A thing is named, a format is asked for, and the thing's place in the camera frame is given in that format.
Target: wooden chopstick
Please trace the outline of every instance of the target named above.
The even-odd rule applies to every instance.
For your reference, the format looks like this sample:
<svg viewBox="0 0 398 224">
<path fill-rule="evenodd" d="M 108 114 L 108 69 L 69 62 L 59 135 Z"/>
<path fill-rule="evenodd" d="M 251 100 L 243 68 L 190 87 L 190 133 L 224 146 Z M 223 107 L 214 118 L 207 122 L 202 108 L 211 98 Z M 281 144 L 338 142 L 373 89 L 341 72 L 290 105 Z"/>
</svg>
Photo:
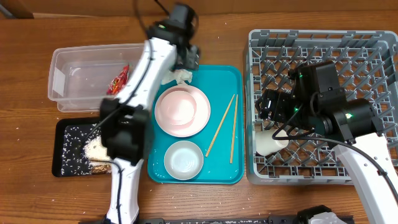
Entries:
<svg viewBox="0 0 398 224">
<path fill-rule="evenodd" d="M 220 131 L 221 125 L 222 125 L 223 122 L 224 122 L 224 119 L 225 119 L 225 117 L 226 117 L 226 114 L 228 114 L 229 107 L 231 106 L 231 103 L 232 103 L 232 101 L 234 100 L 234 97 L 235 97 L 235 94 L 232 96 L 232 99 L 231 99 L 231 101 L 229 102 L 229 105 L 228 105 L 228 107 L 226 108 L 226 111 L 225 111 L 225 113 L 224 113 L 223 119 L 221 119 L 221 122 L 220 122 L 220 124 L 218 125 L 216 134 L 214 135 L 213 140 L 211 141 L 211 144 L 210 144 L 210 146 L 209 146 L 209 150 L 207 150 L 206 157 L 209 155 L 210 150 L 211 150 L 211 148 L 213 147 L 214 141 L 216 140 L 217 135 L 218 135 L 218 131 Z"/>
<path fill-rule="evenodd" d="M 232 158 L 234 156 L 235 127 L 236 127 L 236 112 L 237 112 L 237 110 L 238 110 L 238 95 L 236 95 L 236 102 L 235 102 L 234 128 L 232 129 L 231 158 L 229 159 L 230 164 L 232 164 Z"/>
</svg>

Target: dish rack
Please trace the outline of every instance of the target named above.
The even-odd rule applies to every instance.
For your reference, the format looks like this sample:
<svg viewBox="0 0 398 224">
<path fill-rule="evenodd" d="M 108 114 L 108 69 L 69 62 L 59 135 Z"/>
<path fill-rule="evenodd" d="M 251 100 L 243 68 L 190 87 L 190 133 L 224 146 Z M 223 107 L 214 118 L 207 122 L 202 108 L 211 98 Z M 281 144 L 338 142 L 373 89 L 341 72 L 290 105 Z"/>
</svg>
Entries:
<svg viewBox="0 0 398 224">
<path fill-rule="evenodd" d="M 398 36 L 390 31 L 252 30 L 244 49 L 247 177 L 254 184 L 353 184 L 325 142 L 293 141 L 266 157 L 256 154 L 255 132 L 280 124 L 260 119 L 254 108 L 265 89 L 290 93 L 287 77 L 303 63 L 335 62 L 347 100 L 365 98 L 384 125 L 394 167 L 398 167 Z M 296 129 L 292 134 L 302 134 Z"/>
</svg>

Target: wood grain surface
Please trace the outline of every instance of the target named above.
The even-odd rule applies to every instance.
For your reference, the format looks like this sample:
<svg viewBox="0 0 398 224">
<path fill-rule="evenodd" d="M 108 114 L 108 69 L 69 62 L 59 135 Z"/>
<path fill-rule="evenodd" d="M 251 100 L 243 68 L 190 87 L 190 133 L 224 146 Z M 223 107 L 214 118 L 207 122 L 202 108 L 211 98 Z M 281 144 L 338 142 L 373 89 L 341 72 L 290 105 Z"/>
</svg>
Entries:
<svg viewBox="0 0 398 224">
<path fill-rule="evenodd" d="M 133 0 L 0 0 L 6 8 L 12 7 L 31 14 L 66 14 L 81 16 L 131 16 Z M 397 10 L 396 0 L 161 0 L 166 9 L 174 3 L 188 4 L 199 15 L 263 12 L 314 12 L 314 11 L 362 11 Z M 140 13 L 146 16 L 164 15 L 155 1 L 138 0 Z"/>
<path fill-rule="evenodd" d="M 147 24 L 158 17 L 145 18 Z M 201 64 L 243 70 L 242 52 L 253 29 L 392 30 L 398 11 L 311 12 L 202 16 L 193 43 Z M 100 219 L 110 201 L 111 176 L 55 178 L 51 174 L 58 119 L 92 116 L 61 113 L 47 98 L 49 66 L 60 47 L 140 43 L 135 18 L 0 21 L 0 223 L 77 223 Z M 353 186 L 304 187 L 157 184 L 142 170 L 141 218 L 238 218 L 295 214 L 324 204 L 338 215 L 368 219 Z"/>
</svg>

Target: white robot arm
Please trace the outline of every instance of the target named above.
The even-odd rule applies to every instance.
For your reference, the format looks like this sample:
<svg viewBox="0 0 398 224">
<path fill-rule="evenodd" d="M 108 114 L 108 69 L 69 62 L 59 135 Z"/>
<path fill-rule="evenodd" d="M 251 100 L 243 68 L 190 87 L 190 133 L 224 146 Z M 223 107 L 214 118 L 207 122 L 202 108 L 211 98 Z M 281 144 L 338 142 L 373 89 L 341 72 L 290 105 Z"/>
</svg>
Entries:
<svg viewBox="0 0 398 224">
<path fill-rule="evenodd" d="M 137 220 L 139 175 L 152 147 L 151 109 L 161 80 L 175 68 L 198 68 L 199 50 L 189 44 L 194 18 L 198 19 L 192 8 L 176 4 L 168 19 L 150 26 L 146 31 L 150 39 L 126 86 L 115 99 L 101 104 L 101 140 L 113 159 L 108 223 Z"/>
<path fill-rule="evenodd" d="M 347 101 L 333 62 L 301 65 L 288 77 L 295 81 L 290 93 L 266 90 L 256 101 L 260 118 L 283 123 L 272 138 L 327 142 L 352 178 L 369 221 L 397 223 L 398 176 L 372 104 L 361 98 Z M 288 131 L 289 136 L 277 137 L 287 125 L 290 131 L 293 127 L 310 131 L 295 136 Z M 312 221 L 321 223 L 320 216 L 316 220 Z"/>
<path fill-rule="evenodd" d="M 137 107 L 141 105 L 144 110 L 150 111 L 152 103 L 155 98 L 155 94 L 160 86 L 160 81 L 163 76 L 175 65 L 177 58 L 177 49 L 175 45 L 170 45 L 166 40 L 152 38 L 147 40 L 144 47 L 144 52 L 141 59 L 132 74 L 132 77 L 128 81 L 126 87 L 119 92 L 117 98 L 120 99 L 120 103 L 123 103 L 129 98 L 129 95 L 135 89 L 138 81 L 144 75 L 146 65 L 149 63 L 150 47 L 148 41 L 152 42 L 154 48 L 152 63 L 147 71 L 145 79 L 136 91 L 138 97 L 132 98 L 127 106 Z M 139 175 L 141 171 L 143 159 L 140 159 L 136 165 L 132 165 L 130 161 L 121 158 L 115 158 L 113 162 L 118 163 L 122 168 L 122 173 L 119 173 L 119 169 L 116 165 L 112 164 L 112 194 L 111 194 L 111 206 L 109 208 L 106 217 L 115 224 L 120 224 L 118 221 L 118 190 L 119 190 L 119 175 L 122 175 L 121 182 L 121 197 L 120 197 L 120 213 L 121 222 L 133 223 L 138 216 L 138 183 Z"/>
</svg>

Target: white cup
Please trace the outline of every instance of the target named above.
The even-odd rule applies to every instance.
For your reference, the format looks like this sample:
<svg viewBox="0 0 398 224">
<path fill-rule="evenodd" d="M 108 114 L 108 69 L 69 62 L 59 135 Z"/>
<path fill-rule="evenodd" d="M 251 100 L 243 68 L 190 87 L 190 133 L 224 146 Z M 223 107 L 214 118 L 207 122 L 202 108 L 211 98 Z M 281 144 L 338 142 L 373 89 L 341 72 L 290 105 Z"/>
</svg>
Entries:
<svg viewBox="0 0 398 224">
<path fill-rule="evenodd" d="M 273 140 L 272 135 L 276 129 L 256 132 L 256 151 L 262 156 L 268 156 L 271 153 L 277 152 L 289 144 L 289 140 Z M 277 137 L 287 137 L 284 130 L 277 134 Z"/>
</svg>

